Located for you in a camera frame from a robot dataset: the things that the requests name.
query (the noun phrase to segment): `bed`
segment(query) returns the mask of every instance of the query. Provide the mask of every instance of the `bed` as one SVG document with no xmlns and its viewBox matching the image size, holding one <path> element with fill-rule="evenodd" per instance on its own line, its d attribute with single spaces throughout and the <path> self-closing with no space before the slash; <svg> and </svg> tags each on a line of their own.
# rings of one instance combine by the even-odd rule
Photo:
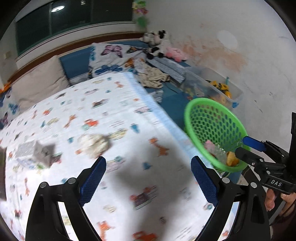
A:
<svg viewBox="0 0 296 241">
<path fill-rule="evenodd" d="M 133 74 L 119 72 L 39 102 L 0 132 L 1 146 L 7 146 L 7 201 L 0 202 L 0 212 L 18 240 L 25 239 L 38 185 L 64 183 L 94 163 L 78 151 L 82 134 L 103 134 L 111 143 L 103 154 L 107 172 L 84 206 L 103 241 L 197 237 L 213 210 L 190 170 L 191 158 L 202 156 Z M 14 160 L 17 146 L 30 140 L 53 153 L 49 169 L 29 170 Z M 70 239 L 77 240 L 62 204 L 60 210 Z M 220 240 L 228 236 L 235 212 L 234 207 Z"/>
</svg>

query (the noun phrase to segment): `human hand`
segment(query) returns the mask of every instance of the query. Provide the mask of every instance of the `human hand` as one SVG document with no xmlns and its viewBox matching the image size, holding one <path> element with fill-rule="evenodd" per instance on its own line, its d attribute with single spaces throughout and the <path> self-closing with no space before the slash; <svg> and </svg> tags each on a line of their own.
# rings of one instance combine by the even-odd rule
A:
<svg viewBox="0 0 296 241">
<path fill-rule="evenodd" d="M 268 189 L 266 192 L 266 198 L 265 198 L 265 208 L 267 211 L 271 211 L 275 204 L 274 204 L 274 200 L 276 199 L 276 196 L 274 194 L 274 191 L 272 189 Z M 283 193 L 281 193 L 281 199 L 283 199 L 284 201 L 286 201 L 286 204 L 284 206 L 284 208 L 282 209 L 282 211 L 279 213 L 279 216 L 282 216 L 283 213 L 285 211 L 288 210 L 288 208 L 293 204 L 293 202 L 296 199 L 296 193 L 291 193 L 290 195 L 285 195 Z M 285 217 L 288 216 L 289 214 L 291 214 L 294 210 L 295 205 L 293 205 L 293 207 L 290 208 L 290 210 L 285 214 Z"/>
</svg>

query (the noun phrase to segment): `clear plastic box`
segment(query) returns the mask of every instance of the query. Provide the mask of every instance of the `clear plastic box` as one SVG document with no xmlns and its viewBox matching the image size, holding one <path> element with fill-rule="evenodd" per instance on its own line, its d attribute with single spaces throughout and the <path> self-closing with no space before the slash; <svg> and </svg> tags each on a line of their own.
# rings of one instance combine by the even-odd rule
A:
<svg viewBox="0 0 296 241">
<path fill-rule="evenodd" d="M 183 91 L 192 97 L 205 97 L 213 99 L 228 109 L 236 108 L 243 98 L 243 92 L 230 80 L 226 83 L 226 78 L 219 75 L 212 69 L 204 66 L 186 67 L 186 78 L 181 85 Z M 227 84 L 232 98 L 227 97 L 224 93 L 212 86 L 209 82 Z"/>
</svg>

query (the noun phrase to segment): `pink plush toy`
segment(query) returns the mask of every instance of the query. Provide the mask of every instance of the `pink plush toy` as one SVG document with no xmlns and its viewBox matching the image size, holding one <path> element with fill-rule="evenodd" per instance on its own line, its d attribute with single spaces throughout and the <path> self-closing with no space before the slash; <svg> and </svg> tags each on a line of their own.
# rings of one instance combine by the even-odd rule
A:
<svg viewBox="0 0 296 241">
<path fill-rule="evenodd" d="M 187 60 L 186 54 L 177 48 L 167 47 L 167 52 L 165 56 L 168 58 L 173 58 L 176 62 L 182 62 L 182 60 Z"/>
</svg>

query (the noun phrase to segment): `blue gripper pad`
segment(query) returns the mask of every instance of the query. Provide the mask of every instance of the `blue gripper pad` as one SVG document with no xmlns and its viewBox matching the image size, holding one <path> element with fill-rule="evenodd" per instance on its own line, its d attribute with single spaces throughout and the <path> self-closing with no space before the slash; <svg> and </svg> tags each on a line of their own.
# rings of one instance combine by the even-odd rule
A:
<svg viewBox="0 0 296 241">
<path fill-rule="evenodd" d="M 255 139 L 253 139 L 252 137 L 249 137 L 249 136 L 245 136 L 243 139 L 242 139 L 242 142 L 255 149 L 255 150 L 258 150 L 258 151 L 261 151 L 261 152 L 265 152 L 266 151 L 266 147 L 264 145 L 264 143 L 262 143 L 261 141 L 257 141 Z"/>
<path fill-rule="evenodd" d="M 206 166 L 198 156 L 195 156 L 191 160 L 191 171 L 207 201 L 216 207 L 218 204 L 217 187 L 213 183 L 212 179 L 208 176 L 206 172 Z"/>
<path fill-rule="evenodd" d="M 97 164 L 91 167 L 92 171 L 86 178 L 86 181 L 80 187 L 80 199 L 79 204 L 83 207 L 84 204 L 89 203 L 94 192 L 96 191 L 105 171 L 106 160 L 100 156 Z"/>
</svg>

